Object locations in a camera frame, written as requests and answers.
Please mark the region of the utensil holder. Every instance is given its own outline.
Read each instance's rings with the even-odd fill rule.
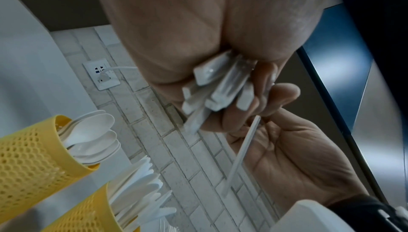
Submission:
[[[0,223],[89,175],[64,147],[57,129],[66,116],[54,116],[0,139]]]
[[[107,189],[105,184],[42,232],[122,232],[109,205]]]

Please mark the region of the electrical outlet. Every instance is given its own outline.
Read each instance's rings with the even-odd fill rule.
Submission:
[[[105,77],[101,77],[101,72],[111,67],[105,58],[88,61],[83,63],[83,65],[98,90],[106,90],[120,84],[120,81],[113,70],[105,72]]]

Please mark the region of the perforated yellow container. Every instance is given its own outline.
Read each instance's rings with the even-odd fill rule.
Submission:
[[[107,197],[108,184],[76,205],[42,232],[122,232]]]
[[[62,145],[54,116],[0,139],[0,223],[97,170],[77,162]]]

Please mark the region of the blue panel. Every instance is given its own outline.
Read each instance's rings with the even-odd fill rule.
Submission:
[[[351,132],[373,57],[343,4],[324,11],[303,49]]]

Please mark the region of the yellow plastic cup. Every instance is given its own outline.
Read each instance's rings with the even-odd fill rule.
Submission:
[[[105,184],[42,232],[122,232],[109,205],[107,189]]]
[[[60,141],[54,116],[0,139],[0,223],[89,175],[98,165],[77,162]]]

